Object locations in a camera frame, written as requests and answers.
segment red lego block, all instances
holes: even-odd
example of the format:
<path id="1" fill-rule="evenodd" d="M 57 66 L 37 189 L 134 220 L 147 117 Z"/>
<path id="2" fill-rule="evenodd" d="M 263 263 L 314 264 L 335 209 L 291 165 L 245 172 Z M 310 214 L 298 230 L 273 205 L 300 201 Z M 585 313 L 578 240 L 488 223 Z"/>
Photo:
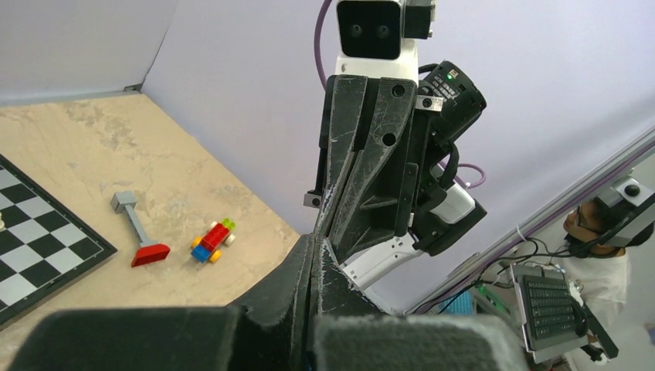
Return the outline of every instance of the red lego block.
<path id="1" fill-rule="evenodd" d="M 229 230 L 225 228 L 221 223 L 216 224 L 212 230 L 207 232 L 207 234 L 200 241 L 200 246 L 204 247 L 210 253 L 217 248 L 229 235 Z"/>
<path id="2" fill-rule="evenodd" d="M 171 248 L 164 245 L 163 243 L 157 243 L 156 245 L 142 247 L 141 249 L 137 250 L 137 254 L 134 255 L 134 259 L 132 260 L 132 267 L 138 267 L 140 265 L 164 260 L 170 252 Z"/>

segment table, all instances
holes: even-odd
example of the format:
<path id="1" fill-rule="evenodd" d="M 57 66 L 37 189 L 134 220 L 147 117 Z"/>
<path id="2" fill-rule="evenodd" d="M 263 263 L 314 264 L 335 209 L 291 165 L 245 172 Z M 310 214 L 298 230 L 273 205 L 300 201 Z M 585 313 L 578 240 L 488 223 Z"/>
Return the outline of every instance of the table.
<path id="1" fill-rule="evenodd" d="M 65 308 L 225 305 L 285 258 L 298 235 L 145 95 L 0 108 L 0 153 L 118 252 L 0 332 L 5 369 L 32 328 Z M 132 190 L 154 240 L 171 253 L 131 268 L 127 217 L 109 201 Z M 215 264 L 190 256 L 214 220 L 236 223 Z"/>

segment toy car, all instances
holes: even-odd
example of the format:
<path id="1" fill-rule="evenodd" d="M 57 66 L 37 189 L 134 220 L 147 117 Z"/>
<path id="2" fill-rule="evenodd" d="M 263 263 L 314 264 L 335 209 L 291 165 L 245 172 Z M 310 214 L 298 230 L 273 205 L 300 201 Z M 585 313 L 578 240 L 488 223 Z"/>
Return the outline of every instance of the toy car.
<path id="1" fill-rule="evenodd" d="M 235 238 L 232 234 L 234 222 L 225 218 L 221 223 L 214 222 L 204 237 L 196 237 L 191 245 L 191 256 L 201 263 L 207 260 L 215 263 L 221 257 L 219 245 L 224 243 L 229 246 Z"/>

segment man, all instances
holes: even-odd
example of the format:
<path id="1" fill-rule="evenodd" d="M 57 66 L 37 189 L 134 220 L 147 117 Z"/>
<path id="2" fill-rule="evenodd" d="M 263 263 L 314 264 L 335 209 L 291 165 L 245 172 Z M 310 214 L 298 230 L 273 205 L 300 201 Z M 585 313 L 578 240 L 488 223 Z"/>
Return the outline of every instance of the man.
<path id="1" fill-rule="evenodd" d="M 599 199 L 583 203 L 564 222 L 568 245 L 575 246 L 598 238 L 634 209 L 635 206 L 625 200 L 612 208 Z M 582 299 L 603 328 L 607 329 L 616 320 L 627 300 L 630 261 L 626 248 L 645 243 L 652 234 L 653 224 L 650 224 L 624 247 L 594 246 L 591 253 L 598 257 L 553 259 L 552 263 L 562 267 L 570 280 L 580 281 L 583 285 Z"/>

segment chessboard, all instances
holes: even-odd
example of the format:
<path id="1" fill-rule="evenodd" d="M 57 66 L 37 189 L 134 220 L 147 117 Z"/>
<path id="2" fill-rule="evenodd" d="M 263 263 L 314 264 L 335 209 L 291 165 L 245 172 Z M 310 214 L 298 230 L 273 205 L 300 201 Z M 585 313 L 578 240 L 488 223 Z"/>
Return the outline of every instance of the chessboard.
<path id="1" fill-rule="evenodd" d="M 0 329 L 116 252 L 2 155 L 0 214 Z"/>

